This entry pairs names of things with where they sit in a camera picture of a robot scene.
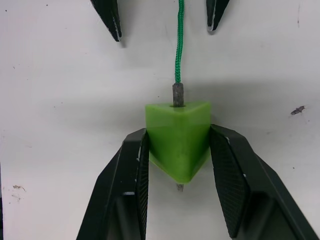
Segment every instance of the green triangular block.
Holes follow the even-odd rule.
[[[210,112],[209,102],[145,106],[150,160],[177,183],[190,182],[209,158]]]

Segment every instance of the white surface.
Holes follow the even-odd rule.
[[[75,239],[144,105],[172,101],[178,0],[119,8],[125,47],[89,0],[0,2],[5,240]],[[186,99],[211,101],[214,123],[247,137],[320,235],[320,1],[231,0],[215,35],[205,11],[185,0]],[[150,166],[147,239],[229,239],[209,162],[183,194]]]

